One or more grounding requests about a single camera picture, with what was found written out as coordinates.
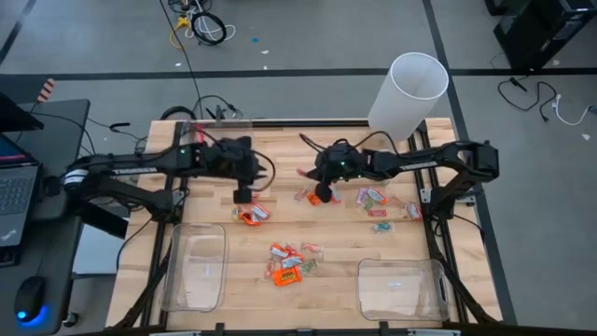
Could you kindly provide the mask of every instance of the blue light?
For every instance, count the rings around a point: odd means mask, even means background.
[[[29,322],[21,322],[21,326],[24,328],[39,327],[39,325],[41,325],[44,322],[46,317],[48,317],[48,314],[49,314],[48,307],[42,306],[41,309],[39,310],[39,314],[34,319],[32,319]]]

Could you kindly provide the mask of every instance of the transparent container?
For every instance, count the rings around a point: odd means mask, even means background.
[[[221,225],[194,223],[174,227],[162,309],[213,311],[223,298],[226,261],[226,232]]]
[[[450,80],[435,58],[410,52],[396,58],[369,111],[368,123],[375,131],[388,132],[403,141],[431,112]]]
[[[372,321],[445,321],[450,317],[445,278],[432,259],[361,260],[359,309]]]

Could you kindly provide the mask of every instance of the black desk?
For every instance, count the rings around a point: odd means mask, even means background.
[[[89,107],[88,100],[75,100],[38,105],[35,112],[73,119],[84,126]],[[34,154],[42,163],[44,160],[54,160],[51,164],[54,167],[57,166],[56,160],[62,161],[62,167],[74,161],[78,154],[82,131],[75,124],[65,120],[35,117],[46,124],[45,130],[23,133],[19,145]],[[56,200],[44,200],[37,205],[37,211],[46,209],[51,212],[53,203],[55,204]],[[82,221],[77,216],[28,224],[21,243],[19,265],[0,269],[0,285],[4,293],[3,299],[0,300],[0,333],[49,335],[58,331],[70,301],[71,272],[81,229]],[[35,275],[38,268],[39,275],[46,278],[45,313],[43,320],[38,323],[23,326],[17,322],[14,315],[14,297],[22,281]]]

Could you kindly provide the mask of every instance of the clear plastic bin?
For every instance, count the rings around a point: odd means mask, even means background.
[[[364,259],[358,265],[359,309],[372,321],[445,321],[444,279],[436,260]]]
[[[174,227],[162,309],[167,312],[213,311],[223,297],[226,261],[226,232],[221,225]]]

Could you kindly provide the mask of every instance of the laptop keyboard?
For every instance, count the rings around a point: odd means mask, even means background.
[[[0,178],[0,215],[18,214],[27,209],[31,177]]]

